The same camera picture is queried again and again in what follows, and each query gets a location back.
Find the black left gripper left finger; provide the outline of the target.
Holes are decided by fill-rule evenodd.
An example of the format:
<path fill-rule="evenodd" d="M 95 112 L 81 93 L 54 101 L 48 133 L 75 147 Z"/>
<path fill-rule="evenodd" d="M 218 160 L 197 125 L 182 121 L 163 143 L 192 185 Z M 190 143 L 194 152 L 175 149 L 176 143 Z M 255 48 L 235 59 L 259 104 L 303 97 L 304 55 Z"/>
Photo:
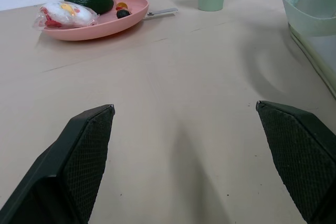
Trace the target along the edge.
<path fill-rule="evenodd" d="M 114 115 L 106 104 L 71 118 L 0 209 L 0 224 L 88 224 Z"/>

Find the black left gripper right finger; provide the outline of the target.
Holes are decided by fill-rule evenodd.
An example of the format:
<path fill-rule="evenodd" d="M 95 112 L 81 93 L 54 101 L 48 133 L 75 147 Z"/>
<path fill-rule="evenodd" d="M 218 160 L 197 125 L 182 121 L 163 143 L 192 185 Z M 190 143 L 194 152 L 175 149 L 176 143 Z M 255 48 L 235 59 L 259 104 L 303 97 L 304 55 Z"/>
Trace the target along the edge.
<path fill-rule="evenodd" d="M 336 135 L 314 114 L 258 101 L 276 170 L 307 224 L 336 224 Z"/>

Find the light green container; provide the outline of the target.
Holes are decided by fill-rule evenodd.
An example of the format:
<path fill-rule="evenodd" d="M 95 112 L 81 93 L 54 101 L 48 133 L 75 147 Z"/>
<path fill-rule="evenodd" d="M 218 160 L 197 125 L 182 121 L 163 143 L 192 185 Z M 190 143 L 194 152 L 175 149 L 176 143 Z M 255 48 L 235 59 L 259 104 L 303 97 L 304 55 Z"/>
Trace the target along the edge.
<path fill-rule="evenodd" d="M 336 98 L 336 0 L 282 0 L 290 34 Z"/>

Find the pink round plate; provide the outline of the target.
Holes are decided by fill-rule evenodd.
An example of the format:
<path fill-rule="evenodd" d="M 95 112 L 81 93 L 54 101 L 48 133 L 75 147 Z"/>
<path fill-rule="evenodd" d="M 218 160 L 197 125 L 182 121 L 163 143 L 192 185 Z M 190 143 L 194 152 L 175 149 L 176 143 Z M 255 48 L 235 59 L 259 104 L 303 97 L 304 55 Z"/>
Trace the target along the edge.
<path fill-rule="evenodd" d="M 114 8 L 98 17 L 98 23 L 89 27 L 71 29 L 53 29 L 46 27 L 42 33 L 58 40 L 81 41 L 101 38 L 124 31 L 139 23 L 147 14 L 149 2 L 147 0 L 114 0 L 114 3 L 124 2 L 131 15 L 118 19 Z"/>

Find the plastic-wrapped snack packet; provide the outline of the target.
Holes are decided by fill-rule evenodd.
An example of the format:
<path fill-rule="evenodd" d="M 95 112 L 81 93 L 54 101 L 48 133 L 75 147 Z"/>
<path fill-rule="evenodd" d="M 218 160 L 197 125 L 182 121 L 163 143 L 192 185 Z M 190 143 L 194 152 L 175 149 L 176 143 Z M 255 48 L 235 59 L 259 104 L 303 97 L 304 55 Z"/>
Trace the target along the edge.
<path fill-rule="evenodd" d="M 33 27 L 36 29 L 89 27 L 98 23 L 99 16 L 91 8 L 72 2 L 48 2 L 39 8 Z"/>

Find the silver metal clip tool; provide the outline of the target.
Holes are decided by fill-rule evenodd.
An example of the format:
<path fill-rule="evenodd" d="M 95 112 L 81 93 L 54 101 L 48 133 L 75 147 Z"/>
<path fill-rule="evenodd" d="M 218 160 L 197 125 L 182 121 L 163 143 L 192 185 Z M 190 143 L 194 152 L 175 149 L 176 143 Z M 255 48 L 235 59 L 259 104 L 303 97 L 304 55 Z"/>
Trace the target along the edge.
<path fill-rule="evenodd" d="M 147 13 L 144 18 L 152 18 L 154 16 L 159 16 L 159 15 L 165 15 L 165 14 L 170 14 L 170 13 L 176 13 L 178 11 L 177 8 L 169 8 L 169 9 L 163 9 L 163 10 L 157 10 L 153 12 Z"/>

